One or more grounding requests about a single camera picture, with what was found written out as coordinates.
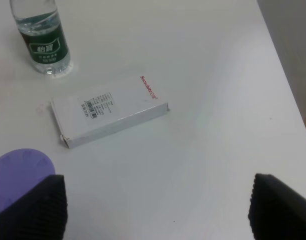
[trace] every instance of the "product box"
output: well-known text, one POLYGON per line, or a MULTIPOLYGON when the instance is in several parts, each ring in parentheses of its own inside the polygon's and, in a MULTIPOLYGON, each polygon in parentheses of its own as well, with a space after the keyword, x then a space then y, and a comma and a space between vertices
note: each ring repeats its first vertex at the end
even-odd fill
POLYGON ((53 98, 61 140, 74 148, 166 114, 168 102, 151 84, 139 75, 53 98))

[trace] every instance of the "plastic bottle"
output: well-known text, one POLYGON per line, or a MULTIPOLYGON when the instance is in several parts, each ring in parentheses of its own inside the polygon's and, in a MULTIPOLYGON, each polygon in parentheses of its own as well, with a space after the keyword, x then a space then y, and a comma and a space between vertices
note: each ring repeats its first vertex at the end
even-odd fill
POLYGON ((58 74, 70 63, 70 51, 54 0, 9 0, 17 28, 34 68, 58 74))

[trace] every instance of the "white table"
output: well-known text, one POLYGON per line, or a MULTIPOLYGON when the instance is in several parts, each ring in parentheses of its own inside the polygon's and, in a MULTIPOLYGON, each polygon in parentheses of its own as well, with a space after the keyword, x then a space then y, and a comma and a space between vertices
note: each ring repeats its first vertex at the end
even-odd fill
POLYGON ((306 197, 306 130, 255 0, 58 0, 74 70, 44 77, 0 0, 0 156, 65 176, 66 240, 250 240, 255 173, 306 197), (165 116, 66 149, 53 96, 154 77, 165 116))

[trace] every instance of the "water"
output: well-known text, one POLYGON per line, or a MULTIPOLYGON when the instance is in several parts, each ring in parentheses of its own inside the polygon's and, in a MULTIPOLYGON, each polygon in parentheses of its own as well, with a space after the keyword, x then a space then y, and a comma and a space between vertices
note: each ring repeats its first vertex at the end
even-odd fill
MULTIPOLYGON (((24 40, 29 39, 30 37, 48 37, 55 31, 59 31, 61 28, 61 21, 57 10, 27 18, 19 18, 14 16, 14 19, 16 21, 17 28, 21 32, 24 40)), ((70 59, 70 51, 68 50, 67 54, 60 61, 48 64, 38 63, 32 59, 32 64, 34 68, 40 73, 58 74, 63 72, 69 66, 70 59)))

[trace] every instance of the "purple disc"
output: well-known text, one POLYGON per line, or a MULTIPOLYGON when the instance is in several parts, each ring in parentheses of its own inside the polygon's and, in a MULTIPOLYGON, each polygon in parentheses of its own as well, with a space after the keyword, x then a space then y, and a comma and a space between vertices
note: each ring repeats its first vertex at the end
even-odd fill
POLYGON ((0 157, 0 212, 55 174, 51 160, 34 149, 18 149, 0 157))

